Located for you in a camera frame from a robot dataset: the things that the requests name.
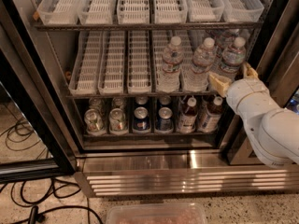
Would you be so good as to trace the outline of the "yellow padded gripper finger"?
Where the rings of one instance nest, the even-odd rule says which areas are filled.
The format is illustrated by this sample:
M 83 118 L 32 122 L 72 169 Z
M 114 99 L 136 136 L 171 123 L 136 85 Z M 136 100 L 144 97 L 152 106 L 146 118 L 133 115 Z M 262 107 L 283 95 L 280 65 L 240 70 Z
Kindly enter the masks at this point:
M 209 73 L 208 81 L 209 88 L 216 91 L 222 98 L 226 97 L 228 88 L 232 84 L 232 80 L 230 78 L 221 76 L 214 72 Z
M 242 64 L 242 74 L 243 78 L 257 78 L 258 73 L 255 69 L 251 67 L 249 63 L 243 63 Z

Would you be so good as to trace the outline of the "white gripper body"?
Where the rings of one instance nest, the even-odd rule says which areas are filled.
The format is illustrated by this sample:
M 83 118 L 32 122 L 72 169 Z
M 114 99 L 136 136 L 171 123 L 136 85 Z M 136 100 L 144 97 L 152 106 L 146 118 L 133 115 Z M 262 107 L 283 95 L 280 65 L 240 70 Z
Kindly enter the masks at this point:
M 228 88 L 226 101 L 239 116 L 258 116 L 279 108 L 267 87 L 257 78 L 243 78 L 234 82 Z

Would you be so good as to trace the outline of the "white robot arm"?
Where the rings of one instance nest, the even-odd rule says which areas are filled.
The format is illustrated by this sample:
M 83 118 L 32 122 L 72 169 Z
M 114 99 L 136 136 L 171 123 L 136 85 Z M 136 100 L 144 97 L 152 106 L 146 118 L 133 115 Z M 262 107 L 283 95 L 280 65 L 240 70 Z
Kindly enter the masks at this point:
M 237 81 L 210 72 L 209 83 L 242 119 L 253 151 L 263 164 L 271 168 L 299 164 L 299 115 L 277 104 L 248 63 L 243 63 L 241 70 L 243 77 Z

